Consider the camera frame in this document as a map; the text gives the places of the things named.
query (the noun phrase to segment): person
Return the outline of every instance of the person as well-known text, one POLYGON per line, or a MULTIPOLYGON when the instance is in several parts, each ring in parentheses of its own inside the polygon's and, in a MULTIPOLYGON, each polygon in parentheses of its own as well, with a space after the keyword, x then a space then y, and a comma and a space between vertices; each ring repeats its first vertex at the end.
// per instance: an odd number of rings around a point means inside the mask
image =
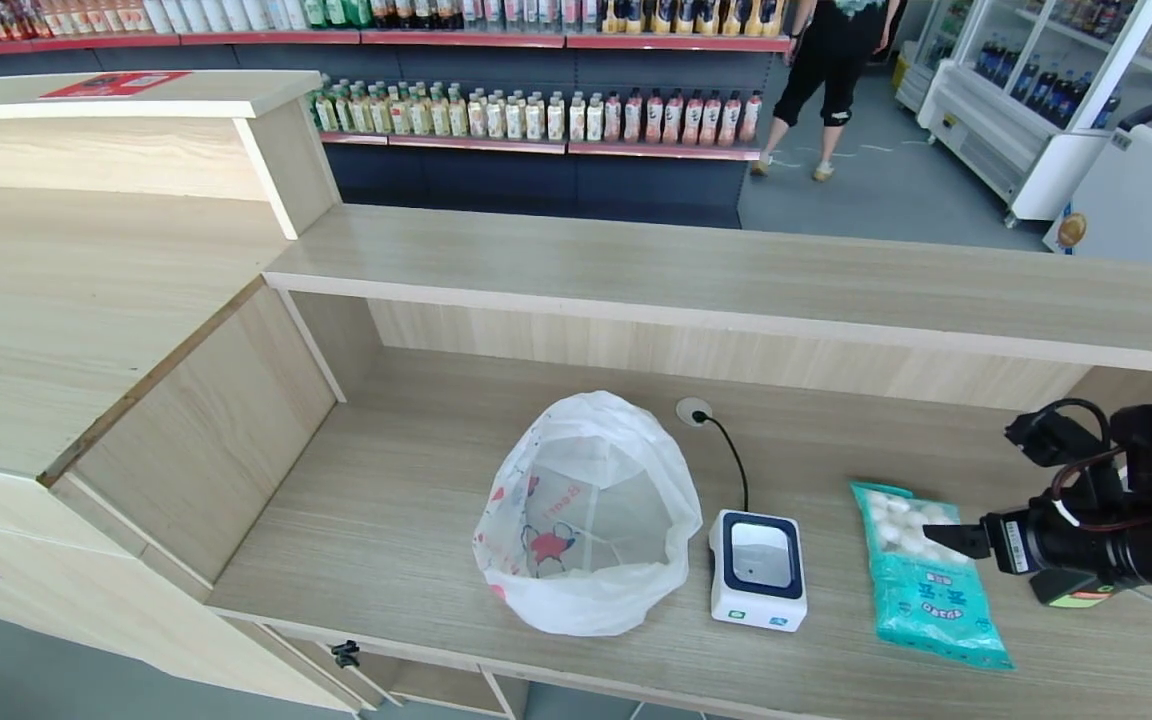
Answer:
POLYGON ((812 177, 824 182, 833 176, 831 158, 838 138, 842 137, 842 128, 851 119, 856 82, 870 56, 887 46, 900 0, 887 0, 886 5, 884 13, 882 0, 799 0, 788 33, 790 45, 785 51, 786 63, 794 59, 794 68, 785 83, 781 100, 772 109, 772 134, 761 156, 755 160, 751 174, 767 174, 772 151, 799 122, 803 104, 824 83, 820 162, 812 177), (797 58, 794 58, 795 50, 799 52, 797 58))

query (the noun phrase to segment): teal packaging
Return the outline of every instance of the teal packaging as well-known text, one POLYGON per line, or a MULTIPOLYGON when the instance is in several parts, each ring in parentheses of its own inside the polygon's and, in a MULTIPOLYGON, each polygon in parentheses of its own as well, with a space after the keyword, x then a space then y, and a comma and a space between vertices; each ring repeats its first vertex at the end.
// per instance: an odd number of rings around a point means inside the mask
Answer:
POLYGON ((922 514, 932 524, 957 524, 957 507, 878 483, 851 483, 851 492, 865 523, 878 639, 987 670, 1014 670, 975 563, 925 538, 919 543, 922 533, 900 523, 922 514))

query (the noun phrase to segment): plastic bag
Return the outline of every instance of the plastic bag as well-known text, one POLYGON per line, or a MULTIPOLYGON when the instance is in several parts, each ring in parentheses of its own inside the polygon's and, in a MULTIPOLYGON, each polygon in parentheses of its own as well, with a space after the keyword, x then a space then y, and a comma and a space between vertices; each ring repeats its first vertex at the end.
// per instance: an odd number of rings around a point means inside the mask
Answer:
POLYGON ((851 483, 851 492, 865 520, 878 639, 1014 670, 972 559, 923 536, 924 524, 956 525, 957 507, 877 483, 851 483))
POLYGON ((563 397, 500 465, 473 556, 532 628, 619 635, 687 579, 700 501, 677 444, 608 392, 563 397))

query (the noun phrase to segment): floor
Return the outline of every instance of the floor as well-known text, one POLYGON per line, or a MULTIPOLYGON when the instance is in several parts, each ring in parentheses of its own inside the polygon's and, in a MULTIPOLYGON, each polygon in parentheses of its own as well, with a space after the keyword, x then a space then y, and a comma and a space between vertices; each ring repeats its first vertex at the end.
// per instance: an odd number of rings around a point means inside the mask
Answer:
MULTIPOLYGON (((787 70, 776 65, 768 103, 780 97, 787 70)), ((942 145, 929 145, 914 113, 896 103, 890 70, 861 78, 835 153, 835 176, 812 180, 820 158, 820 100, 809 101, 799 126, 772 158, 771 176, 746 179, 741 192, 742 227, 753 232, 796 232, 946 245, 1038 250, 1047 223, 1002 227, 1006 207, 942 145)), ((760 118, 771 124, 771 111, 760 118)), ((767 129, 763 128, 763 137, 767 129)))
MULTIPOLYGON (((772 86, 783 85, 778 69, 772 86)), ((1043 250, 1043 223, 1006 229, 1002 202, 941 146, 930 146, 914 115, 892 97, 887 73, 861 82, 855 120, 838 151, 836 176, 814 183, 819 97, 776 152, 772 176, 749 179, 741 196, 748 229, 826 236, 1043 250)), ((764 118, 768 122, 770 114, 764 118)), ((628 719, 635 703, 533 684, 526 720, 628 719)), ((0 719, 29 720, 338 720, 314 710, 185 682, 141 661, 0 623, 0 719)), ((372 720, 470 720, 477 715, 408 703, 372 720)), ((639 720, 692 720, 694 712, 647 706, 639 720)))

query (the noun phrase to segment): red sign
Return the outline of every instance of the red sign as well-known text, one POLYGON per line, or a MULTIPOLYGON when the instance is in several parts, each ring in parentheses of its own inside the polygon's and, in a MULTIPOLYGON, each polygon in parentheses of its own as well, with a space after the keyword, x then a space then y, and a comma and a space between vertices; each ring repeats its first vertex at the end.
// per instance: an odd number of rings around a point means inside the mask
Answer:
POLYGON ((91 79, 74 83, 68 88, 52 90, 44 97, 126 97, 145 92, 177 77, 189 74, 184 71, 161 73, 103 73, 91 79))

